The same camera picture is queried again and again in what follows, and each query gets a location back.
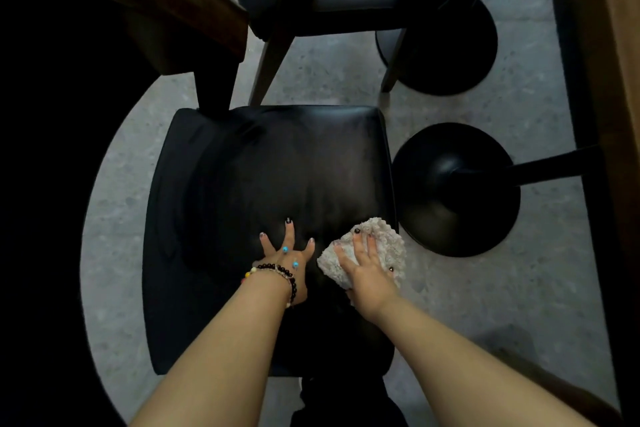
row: black pants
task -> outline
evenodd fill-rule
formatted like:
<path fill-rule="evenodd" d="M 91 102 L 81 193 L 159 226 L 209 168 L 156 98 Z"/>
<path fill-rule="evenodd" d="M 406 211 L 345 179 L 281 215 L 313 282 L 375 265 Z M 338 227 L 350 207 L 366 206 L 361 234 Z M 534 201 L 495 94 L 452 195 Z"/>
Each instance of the black pants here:
<path fill-rule="evenodd" d="M 291 427 L 408 427 L 380 376 L 304 379 L 300 398 Z"/>

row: gray concrete floor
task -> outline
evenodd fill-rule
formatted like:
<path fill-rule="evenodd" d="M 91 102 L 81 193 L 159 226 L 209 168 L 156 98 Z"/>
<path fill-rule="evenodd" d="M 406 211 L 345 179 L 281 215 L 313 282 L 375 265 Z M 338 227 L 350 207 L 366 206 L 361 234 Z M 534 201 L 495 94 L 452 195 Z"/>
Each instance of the gray concrete floor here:
<path fill-rule="evenodd" d="M 392 155 L 427 125 L 454 121 L 487 131 L 515 162 L 574 148 L 551 0 L 484 0 L 500 47 L 484 82 L 438 98 L 401 84 L 378 88 L 384 66 L 373 33 L 298 38 L 264 101 L 379 105 Z M 233 107 L 246 105 L 263 43 L 250 34 Z M 129 420 L 160 378 L 151 368 L 141 301 L 141 250 L 149 186 L 174 112 L 196 107 L 193 75 L 160 78 L 133 108 L 104 158 L 84 226 L 86 327 L 96 368 Z M 618 404 L 589 228 L 578 178 L 530 185 L 509 237 L 471 259 L 430 253 L 404 234 L 402 293 L 456 331 L 509 346 L 549 371 Z M 410 425 L 436 425 L 396 353 L 385 377 Z M 261 425 L 288 425 L 300 408 L 295 378 L 269 379 Z"/>

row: forearm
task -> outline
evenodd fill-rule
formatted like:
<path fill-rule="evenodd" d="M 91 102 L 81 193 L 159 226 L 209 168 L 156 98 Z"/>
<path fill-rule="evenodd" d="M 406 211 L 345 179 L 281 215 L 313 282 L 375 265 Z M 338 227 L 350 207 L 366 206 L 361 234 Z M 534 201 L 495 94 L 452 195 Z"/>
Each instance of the forearm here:
<path fill-rule="evenodd" d="M 404 299 L 389 303 L 376 322 L 409 363 L 444 427 L 592 425 Z"/>
<path fill-rule="evenodd" d="M 131 425 L 257 425 L 290 293 L 276 273 L 252 274 L 182 354 Z"/>

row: white cleaning cloth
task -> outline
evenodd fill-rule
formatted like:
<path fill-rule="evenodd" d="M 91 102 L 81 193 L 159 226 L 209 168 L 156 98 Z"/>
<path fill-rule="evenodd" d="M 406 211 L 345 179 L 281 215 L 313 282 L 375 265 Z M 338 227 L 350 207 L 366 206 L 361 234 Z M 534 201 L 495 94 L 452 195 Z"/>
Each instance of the white cleaning cloth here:
<path fill-rule="evenodd" d="M 385 270 L 393 267 L 394 281 L 396 286 L 400 286 L 400 281 L 404 278 L 404 259 L 406 258 L 406 250 L 404 249 L 404 240 L 391 228 L 385 220 L 381 218 L 371 218 L 364 223 L 355 225 L 351 231 L 342 236 L 337 242 L 342 246 L 344 253 L 356 265 L 358 261 L 353 253 L 353 230 L 360 229 L 360 233 L 365 235 L 373 235 L 376 239 L 376 247 L 378 248 L 378 256 L 380 257 L 380 265 Z M 367 250 L 367 241 L 362 241 L 364 249 Z M 318 258 L 318 267 L 327 277 L 331 277 L 336 284 L 343 289 L 351 288 L 351 280 L 346 272 L 340 267 L 338 257 L 333 251 L 333 244 L 329 245 L 322 255 Z"/>

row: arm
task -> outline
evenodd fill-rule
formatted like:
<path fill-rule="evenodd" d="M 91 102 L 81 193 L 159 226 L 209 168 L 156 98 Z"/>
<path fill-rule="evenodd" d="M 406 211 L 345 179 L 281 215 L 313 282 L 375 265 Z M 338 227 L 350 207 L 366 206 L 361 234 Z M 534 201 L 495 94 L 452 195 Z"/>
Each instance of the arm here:
<path fill-rule="evenodd" d="M 286 224 L 284 246 L 276 252 L 260 235 L 266 258 L 296 277 L 294 304 L 306 299 L 305 264 L 314 253 L 310 240 L 304 252 L 292 250 L 293 223 Z M 132 427 L 258 425 L 278 328 L 291 286 L 273 271 L 251 274 L 215 318 L 173 365 L 142 406 Z"/>
<path fill-rule="evenodd" d="M 401 298 L 382 270 L 376 243 L 353 239 L 360 266 L 336 247 L 351 277 L 349 297 L 396 345 L 439 422 L 462 426 L 592 426 L 553 395 Z"/>

